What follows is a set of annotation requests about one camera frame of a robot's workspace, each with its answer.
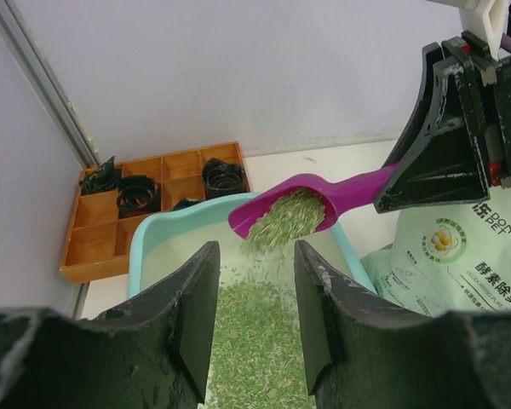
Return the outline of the green cat litter bag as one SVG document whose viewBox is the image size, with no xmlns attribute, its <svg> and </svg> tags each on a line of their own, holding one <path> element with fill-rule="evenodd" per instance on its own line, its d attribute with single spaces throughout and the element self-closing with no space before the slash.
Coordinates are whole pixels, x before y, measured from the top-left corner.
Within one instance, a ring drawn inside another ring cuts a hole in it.
<svg viewBox="0 0 511 409">
<path fill-rule="evenodd" d="M 380 297 L 419 314 L 511 310 L 511 188 L 402 210 L 393 242 L 361 263 Z"/>
</svg>

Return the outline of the magenta plastic litter scoop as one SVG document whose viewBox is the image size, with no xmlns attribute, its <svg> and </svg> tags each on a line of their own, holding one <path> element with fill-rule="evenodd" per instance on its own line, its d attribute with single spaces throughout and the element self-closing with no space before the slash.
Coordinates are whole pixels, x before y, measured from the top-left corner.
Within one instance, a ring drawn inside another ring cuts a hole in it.
<svg viewBox="0 0 511 409">
<path fill-rule="evenodd" d="M 396 170 L 386 165 L 339 182 L 299 174 L 232 210 L 229 227 L 253 245 L 280 245 L 332 227 L 342 214 L 372 203 Z"/>
</svg>

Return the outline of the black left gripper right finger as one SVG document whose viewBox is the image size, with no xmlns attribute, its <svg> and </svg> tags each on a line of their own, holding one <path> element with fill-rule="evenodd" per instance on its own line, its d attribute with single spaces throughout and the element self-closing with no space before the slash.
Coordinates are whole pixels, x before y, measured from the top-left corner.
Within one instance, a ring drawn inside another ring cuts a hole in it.
<svg viewBox="0 0 511 409">
<path fill-rule="evenodd" d="M 307 391 L 319 408 L 511 408 L 511 312 L 401 308 L 295 245 Z"/>
</svg>

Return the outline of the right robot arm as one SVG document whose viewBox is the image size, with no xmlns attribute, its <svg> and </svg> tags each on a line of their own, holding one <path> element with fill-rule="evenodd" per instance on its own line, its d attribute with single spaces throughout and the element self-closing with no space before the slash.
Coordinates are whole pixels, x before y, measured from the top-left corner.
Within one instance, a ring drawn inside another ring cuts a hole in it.
<svg viewBox="0 0 511 409">
<path fill-rule="evenodd" d="M 480 203 L 511 187 L 511 56 L 491 57 L 471 32 L 422 49 L 412 114 L 385 163 L 379 213 Z"/>
</svg>

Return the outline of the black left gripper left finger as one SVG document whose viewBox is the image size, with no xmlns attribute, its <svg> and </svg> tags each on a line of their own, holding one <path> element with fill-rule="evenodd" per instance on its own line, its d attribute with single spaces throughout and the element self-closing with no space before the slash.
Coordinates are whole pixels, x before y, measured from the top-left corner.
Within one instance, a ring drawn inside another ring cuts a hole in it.
<svg viewBox="0 0 511 409">
<path fill-rule="evenodd" d="M 0 308 L 0 408 L 195 408 L 206 395 L 220 246 L 92 320 Z"/>
</svg>

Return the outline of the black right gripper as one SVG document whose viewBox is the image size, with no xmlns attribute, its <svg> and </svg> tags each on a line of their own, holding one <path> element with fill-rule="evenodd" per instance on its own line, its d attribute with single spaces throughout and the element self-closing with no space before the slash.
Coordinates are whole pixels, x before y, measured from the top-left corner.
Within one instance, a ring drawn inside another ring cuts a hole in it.
<svg viewBox="0 0 511 409">
<path fill-rule="evenodd" d="M 425 46 L 415 107 L 385 163 L 397 168 L 379 213 L 480 203 L 490 186 L 511 187 L 511 55 L 493 60 L 469 31 Z"/>
</svg>

